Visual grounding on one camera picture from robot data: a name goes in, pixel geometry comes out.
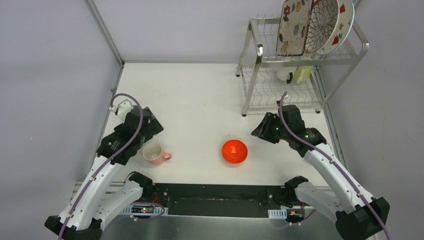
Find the pink mug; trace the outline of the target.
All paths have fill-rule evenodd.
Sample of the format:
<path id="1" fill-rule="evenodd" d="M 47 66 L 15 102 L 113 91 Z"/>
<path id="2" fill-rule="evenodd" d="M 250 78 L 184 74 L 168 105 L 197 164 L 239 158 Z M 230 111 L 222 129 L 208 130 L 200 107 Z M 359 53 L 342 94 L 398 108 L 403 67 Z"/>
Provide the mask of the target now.
<path id="1" fill-rule="evenodd" d="M 142 156 L 150 164 L 159 166 L 172 158 L 172 155 L 165 152 L 158 143 L 147 143 L 142 148 Z"/>

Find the pale yellow mug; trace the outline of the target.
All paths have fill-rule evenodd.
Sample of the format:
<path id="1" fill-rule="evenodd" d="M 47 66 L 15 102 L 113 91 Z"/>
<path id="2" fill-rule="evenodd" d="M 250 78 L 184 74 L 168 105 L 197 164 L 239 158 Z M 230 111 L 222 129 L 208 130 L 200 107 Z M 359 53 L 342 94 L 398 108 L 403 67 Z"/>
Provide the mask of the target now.
<path id="1" fill-rule="evenodd" d="M 298 66 L 293 74 L 293 79 L 297 84 L 305 82 L 309 79 L 314 68 L 313 65 Z"/>

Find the square floral plate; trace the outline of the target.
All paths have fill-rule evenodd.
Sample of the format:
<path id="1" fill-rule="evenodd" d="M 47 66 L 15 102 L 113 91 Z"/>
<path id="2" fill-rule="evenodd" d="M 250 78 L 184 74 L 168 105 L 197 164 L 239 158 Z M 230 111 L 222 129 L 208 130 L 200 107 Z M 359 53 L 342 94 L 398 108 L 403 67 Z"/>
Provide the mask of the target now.
<path id="1" fill-rule="evenodd" d="M 313 0 L 283 2 L 276 43 L 278 56 L 297 57 L 304 54 L 313 5 Z"/>

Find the brown petal pattern plate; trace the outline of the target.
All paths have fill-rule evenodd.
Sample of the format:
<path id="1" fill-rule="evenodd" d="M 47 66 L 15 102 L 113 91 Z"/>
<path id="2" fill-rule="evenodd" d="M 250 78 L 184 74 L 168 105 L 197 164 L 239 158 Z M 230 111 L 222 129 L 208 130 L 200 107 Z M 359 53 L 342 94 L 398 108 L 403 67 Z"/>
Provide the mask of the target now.
<path id="1" fill-rule="evenodd" d="M 309 20 L 305 42 L 306 54 L 323 54 L 338 19 L 336 0 L 315 0 Z"/>

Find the watermelon pattern round plate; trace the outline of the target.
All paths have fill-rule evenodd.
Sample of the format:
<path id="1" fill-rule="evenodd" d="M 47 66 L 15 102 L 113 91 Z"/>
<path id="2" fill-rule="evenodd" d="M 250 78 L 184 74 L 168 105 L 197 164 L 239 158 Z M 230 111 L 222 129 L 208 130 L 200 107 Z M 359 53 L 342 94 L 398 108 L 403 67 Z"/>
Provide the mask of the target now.
<path id="1" fill-rule="evenodd" d="M 334 52 L 342 45 L 345 38 L 348 36 L 355 16 L 355 7 L 351 0 L 337 0 L 338 3 L 338 18 L 334 30 L 323 46 L 323 54 L 326 55 Z"/>

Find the white mug black handle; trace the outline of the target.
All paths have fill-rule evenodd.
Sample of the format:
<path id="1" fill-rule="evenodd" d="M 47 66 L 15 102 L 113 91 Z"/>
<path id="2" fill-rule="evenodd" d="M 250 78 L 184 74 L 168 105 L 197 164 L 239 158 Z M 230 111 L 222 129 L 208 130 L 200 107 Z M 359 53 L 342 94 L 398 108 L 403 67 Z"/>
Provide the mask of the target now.
<path id="1" fill-rule="evenodd" d="M 276 71 L 276 76 L 279 80 L 286 82 L 287 84 L 291 84 L 294 73 L 297 67 L 280 67 Z"/>

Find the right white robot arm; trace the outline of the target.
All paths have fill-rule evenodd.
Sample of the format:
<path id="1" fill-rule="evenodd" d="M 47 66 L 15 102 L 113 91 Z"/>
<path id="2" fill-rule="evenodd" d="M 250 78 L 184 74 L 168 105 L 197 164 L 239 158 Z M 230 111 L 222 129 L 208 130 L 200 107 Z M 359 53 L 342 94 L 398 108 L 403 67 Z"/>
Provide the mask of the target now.
<path id="1" fill-rule="evenodd" d="M 267 112 L 251 135 L 272 144 L 286 141 L 317 170 L 334 193 L 329 195 L 299 175 L 284 184 L 276 202 L 313 207 L 335 224 L 344 240 L 365 240 L 380 231 L 391 239 L 386 227 L 390 211 L 387 200 L 374 197 L 348 172 L 323 135 L 316 128 L 305 126 L 297 106 L 284 105 L 277 113 Z"/>

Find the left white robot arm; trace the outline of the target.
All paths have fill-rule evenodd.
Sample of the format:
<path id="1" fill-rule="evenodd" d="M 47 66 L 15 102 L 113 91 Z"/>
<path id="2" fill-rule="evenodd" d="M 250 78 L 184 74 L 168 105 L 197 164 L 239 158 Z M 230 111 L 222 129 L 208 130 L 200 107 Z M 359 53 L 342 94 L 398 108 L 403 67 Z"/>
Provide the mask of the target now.
<path id="1" fill-rule="evenodd" d="M 133 106 L 128 112 L 118 109 L 116 113 L 124 121 L 102 139 L 80 189 L 59 215 L 49 216 L 44 223 L 62 240 L 99 240 L 107 225 L 128 205 L 152 198 L 152 179 L 135 171 L 115 194 L 102 199 L 129 159 L 164 129 L 149 107 L 139 111 Z"/>

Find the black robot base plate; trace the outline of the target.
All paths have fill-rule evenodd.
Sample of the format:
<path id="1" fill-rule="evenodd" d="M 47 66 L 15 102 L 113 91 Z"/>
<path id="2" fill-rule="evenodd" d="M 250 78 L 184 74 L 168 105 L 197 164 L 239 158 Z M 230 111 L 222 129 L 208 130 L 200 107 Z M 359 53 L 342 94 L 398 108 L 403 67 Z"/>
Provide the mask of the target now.
<path id="1" fill-rule="evenodd" d="M 155 183 L 138 201 L 160 204 L 175 216 L 267 218 L 276 210 L 293 222 L 307 216 L 307 205 L 278 185 Z"/>

